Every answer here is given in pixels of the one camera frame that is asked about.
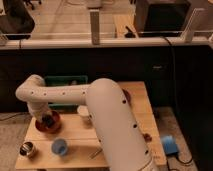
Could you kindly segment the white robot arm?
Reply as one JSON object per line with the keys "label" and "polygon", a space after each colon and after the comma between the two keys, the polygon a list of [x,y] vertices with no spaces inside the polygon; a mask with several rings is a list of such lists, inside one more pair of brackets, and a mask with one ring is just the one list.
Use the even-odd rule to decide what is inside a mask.
{"label": "white robot arm", "polygon": [[90,84],[48,87],[41,76],[31,75],[15,95],[48,129],[56,125],[50,102],[85,105],[110,171],[159,171],[130,104],[115,81],[99,78]]}

